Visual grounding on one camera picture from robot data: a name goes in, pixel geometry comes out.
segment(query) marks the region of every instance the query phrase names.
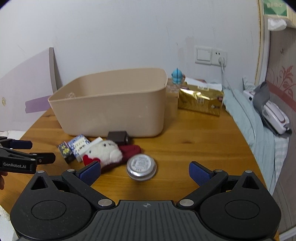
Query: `table top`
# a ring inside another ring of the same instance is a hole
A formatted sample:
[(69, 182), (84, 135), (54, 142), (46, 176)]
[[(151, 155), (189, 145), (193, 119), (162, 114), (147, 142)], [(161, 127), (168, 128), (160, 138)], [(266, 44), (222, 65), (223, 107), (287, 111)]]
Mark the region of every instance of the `table top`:
[[(26, 152), (54, 152), (55, 163), (39, 165), (37, 169), (45, 170), (49, 175), (60, 175), (69, 168), (78, 170), (84, 167), (77, 161), (67, 164), (57, 149), (58, 144), (72, 138), (64, 133), (52, 109), (49, 109), (22, 140), (33, 142), (33, 148)], [(220, 117), (177, 110), (177, 99), (168, 98), (163, 132), (154, 138), (135, 138), (134, 144), (154, 158), (157, 173), (144, 182), (132, 180), (126, 173), (125, 165), (102, 174), (92, 187), (116, 203), (120, 199), (177, 202), (198, 188), (188, 174), (191, 161), (197, 161), (210, 170), (223, 169), (230, 175), (252, 170), (263, 182), (251, 150), (224, 108)], [(7, 212), (10, 212), (31, 177), (17, 173), (4, 177), (5, 188), (0, 191), (0, 205)]]

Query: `stuffed animal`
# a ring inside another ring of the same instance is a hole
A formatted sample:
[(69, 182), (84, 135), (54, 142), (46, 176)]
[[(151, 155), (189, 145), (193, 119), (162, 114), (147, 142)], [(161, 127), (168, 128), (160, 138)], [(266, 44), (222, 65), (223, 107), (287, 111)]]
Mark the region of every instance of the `stuffed animal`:
[(118, 146), (113, 141), (106, 140), (90, 147), (83, 156), (83, 163), (86, 166), (98, 161), (101, 164), (101, 172), (105, 172), (126, 163), (129, 158), (139, 153), (141, 148), (137, 145)]

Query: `human hand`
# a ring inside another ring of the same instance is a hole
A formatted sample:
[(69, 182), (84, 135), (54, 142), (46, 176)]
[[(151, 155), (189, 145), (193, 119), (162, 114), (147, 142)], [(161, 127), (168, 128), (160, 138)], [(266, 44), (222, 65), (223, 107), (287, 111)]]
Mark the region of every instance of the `human hand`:
[(0, 190), (4, 189), (4, 178), (3, 176), (7, 176), (8, 173), (7, 172), (0, 172)]

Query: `storage bin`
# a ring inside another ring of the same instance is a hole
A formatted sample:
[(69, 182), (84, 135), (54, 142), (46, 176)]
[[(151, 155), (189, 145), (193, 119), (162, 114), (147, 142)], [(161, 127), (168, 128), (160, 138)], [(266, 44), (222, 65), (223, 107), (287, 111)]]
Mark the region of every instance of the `storage bin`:
[(132, 137), (153, 137), (163, 129), (167, 81), (157, 68), (89, 74), (61, 87), (48, 102), (69, 135), (127, 131)]

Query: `gold package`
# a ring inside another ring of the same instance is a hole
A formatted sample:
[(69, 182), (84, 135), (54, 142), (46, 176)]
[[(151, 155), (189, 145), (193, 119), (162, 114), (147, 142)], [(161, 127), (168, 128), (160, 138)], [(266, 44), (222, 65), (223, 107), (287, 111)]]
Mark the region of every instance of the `gold package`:
[(223, 91), (194, 85), (179, 90), (178, 108), (220, 116)]

